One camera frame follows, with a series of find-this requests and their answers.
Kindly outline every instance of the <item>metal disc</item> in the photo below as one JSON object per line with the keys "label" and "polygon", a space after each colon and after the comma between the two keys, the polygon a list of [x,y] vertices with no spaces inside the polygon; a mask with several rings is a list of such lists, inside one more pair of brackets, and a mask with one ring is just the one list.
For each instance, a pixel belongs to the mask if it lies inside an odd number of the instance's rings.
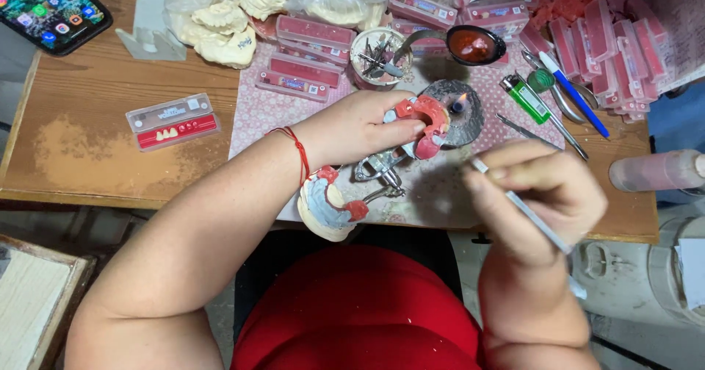
{"label": "metal disc", "polygon": [[465,94],[466,107],[462,112],[448,111],[451,127],[445,137],[445,147],[457,148],[472,143],[480,135],[484,125],[480,97],[471,86],[459,80],[441,79],[429,85],[422,95],[438,100],[450,109],[451,105]]}

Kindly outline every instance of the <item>person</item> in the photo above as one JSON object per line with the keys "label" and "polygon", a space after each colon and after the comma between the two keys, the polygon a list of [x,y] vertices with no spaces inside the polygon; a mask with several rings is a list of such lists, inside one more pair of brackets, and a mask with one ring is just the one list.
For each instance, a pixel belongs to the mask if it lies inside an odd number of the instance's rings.
{"label": "person", "polygon": [[[293,125],[311,170],[418,138],[423,122],[382,124],[412,95],[359,91]],[[263,240],[302,167],[294,140],[273,132],[184,189],[112,258],[70,326],[66,369],[222,369],[204,305],[236,272],[232,369],[598,369],[565,256],[503,193],[525,193],[575,244],[605,212],[599,185],[536,140],[479,156],[488,173],[465,167],[463,181],[494,242],[481,332],[445,233],[368,226],[349,245],[302,231]]]}

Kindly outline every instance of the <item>left hand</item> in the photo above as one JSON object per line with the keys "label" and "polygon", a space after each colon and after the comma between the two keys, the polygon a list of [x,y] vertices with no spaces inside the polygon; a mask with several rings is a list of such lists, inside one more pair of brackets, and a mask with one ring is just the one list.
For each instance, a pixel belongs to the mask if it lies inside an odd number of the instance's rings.
{"label": "left hand", "polygon": [[296,123],[291,129],[304,145],[311,171],[347,165],[376,152],[417,140],[426,123],[401,120],[382,124],[384,113],[415,94],[406,90],[359,90]]}

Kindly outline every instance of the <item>right hand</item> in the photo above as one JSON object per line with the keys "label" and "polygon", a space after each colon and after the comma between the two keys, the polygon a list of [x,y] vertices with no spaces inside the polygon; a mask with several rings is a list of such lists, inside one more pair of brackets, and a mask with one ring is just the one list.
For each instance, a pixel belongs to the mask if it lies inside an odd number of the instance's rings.
{"label": "right hand", "polygon": [[505,191],[528,191],[524,202],[568,245],[602,218],[607,199],[585,163],[538,140],[512,140],[478,155],[483,175],[464,167],[475,211],[498,243],[524,266],[552,266],[562,254]]}

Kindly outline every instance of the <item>app icon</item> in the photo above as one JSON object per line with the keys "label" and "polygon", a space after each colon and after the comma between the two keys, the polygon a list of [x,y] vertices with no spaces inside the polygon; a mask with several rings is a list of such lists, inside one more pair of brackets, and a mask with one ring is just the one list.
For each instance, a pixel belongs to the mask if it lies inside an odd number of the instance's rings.
{"label": "app icon", "polygon": [[55,29],[59,34],[66,34],[66,32],[68,32],[68,26],[64,23],[59,23]]}
{"label": "app icon", "polygon": [[47,14],[47,9],[42,5],[36,5],[34,8],[32,8],[32,12],[34,12],[35,15],[42,17],[43,15]]}
{"label": "app icon", "polygon": [[56,7],[61,3],[61,1],[59,1],[59,0],[47,0],[47,3],[48,3],[49,5],[51,5],[51,6],[53,6],[53,7],[56,8]]}
{"label": "app icon", "polygon": [[50,33],[50,32],[42,32],[41,38],[42,38],[42,40],[45,40],[49,43],[52,43],[53,41],[55,41],[57,39],[57,36]]}
{"label": "app icon", "polygon": [[29,27],[30,25],[32,25],[33,20],[30,15],[21,14],[21,15],[19,15],[19,17],[17,17],[17,22],[24,25],[25,27]]}
{"label": "app icon", "polygon": [[95,11],[90,6],[85,6],[81,11],[86,17],[92,17],[95,14]]}

